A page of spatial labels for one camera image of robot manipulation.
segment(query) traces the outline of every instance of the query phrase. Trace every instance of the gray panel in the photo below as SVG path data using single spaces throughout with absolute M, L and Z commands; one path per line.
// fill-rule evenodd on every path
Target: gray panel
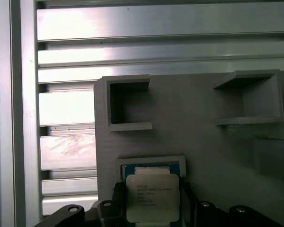
M 284 40 L 194 40 L 82 45 L 38 52 L 40 67 L 284 57 Z
M 183 154 L 186 180 L 194 185 L 200 199 L 223 210 L 247 205 L 284 225 L 284 181 L 254 171 L 252 143 L 253 136 L 263 134 L 265 127 L 278 125 L 216 127 L 216 119 L 236 104 L 235 98 L 225 103 L 212 89 L 212 82 L 223 76 L 151 76 L 154 130 L 130 133 L 105 130 L 103 80 L 99 80 L 94 87 L 99 199 L 112 195 L 118 156 Z
M 253 148 L 256 171 L 284 180 L 284 141 L 258 139 Z
M 38 40 L 284 32 L 284 2 L 40 9 L 37 15 Z
M 41 169 L 95 168 L 95 135 L 43 136 Z
M 97 194 L 97 178 L 43 180 L 43 196 Z
M 93 91 L 40 93 L 40 126 L 93 123 L 93 102 Z
M 1 227 L 26 223 L 20 28 L 20 1 L 0 0 Z
M 83 206 L 84 210 L 89 210 L 97 200 L 96 194 L 45 197 L 42 201 L 43 215 L 51 215 L 61 207 L 70 204 L 78 204 Z
M 47 68 L 39 70 L 39 83 L 88 81 L 97 80 L 104 76 L 220 73 L 233 72 L 235 70 L 266 70 L 271 68 L 284 70 L 284 58 L 158 62 Z

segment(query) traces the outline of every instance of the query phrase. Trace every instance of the gray shelf compartment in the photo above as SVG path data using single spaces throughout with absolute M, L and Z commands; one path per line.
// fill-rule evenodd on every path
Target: gray shelf compartment
M 243 106 L 242 117 L 219 119 L 217 125 L 284 122 L 278 72 L 279 70 L 235 71 L 214 82 L 214 89 L 225 92 L 240 89 Z
M 148 93 L 149 75 L 103 77 L 106 127 L 109 131 L 151 130 L 141 96 Z

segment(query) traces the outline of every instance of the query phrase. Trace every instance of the reflective metal surface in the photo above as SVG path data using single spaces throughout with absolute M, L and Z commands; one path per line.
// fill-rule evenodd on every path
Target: reflective metal surface
M 93 91 L 40 93 L 40 126 L 93 123 L 93 103 Z
M 98 200 L 98 196 L 90 195 L 69 195 L 69 196 L 50 196 L 45 197 L 42 201 L 43 215 L 51 215 L 63 206 L 69 204 L 77 204 L 89 210 L 91 206 Z
M 96 177 L 96 169 L 82 169 L 82 170 L 64 170 L 64 171 L 51 171 L 49 177 L 51 179 L 65 179 L 65 178 L 79 178 L 79 177 Z
M 40 9 L 37 17 L 39 41 L 284 32 L 284 2 Z
M 121 76 L 135 74 L 171 75 L 266 69 L 284 70 L 284 58 L 158 62 L 147 64 L 116 64 L 75 68 L 49 68 L 39 71 L 39 83 L 96 80 L 103 76 Z
M 104 6 L 104 5 L 167 5 L 167 4 L 185 4 L 185 3 L 209 3 L 209 2 L 244 2 L 250 0 L 39 0 L 47 8 L 55 7 L 74 7 L 74 6 Z
M 20 1 L 0 0 L 1 227 L 26 222 L 20 28 Z
M 39 51 L 40 67 L 284 57 L 284 41 L 213 40 Z
M 42 181 L 43 196 L 97 194 L 97 192 L 96 177 Z
M 38 61 L 36 1 L 21 0 L 22 95 L 25 167 L 26 226 L 42 218 L 39 144 Z
M 95 135 L 43 136 L 41 169 L 95 168 Z

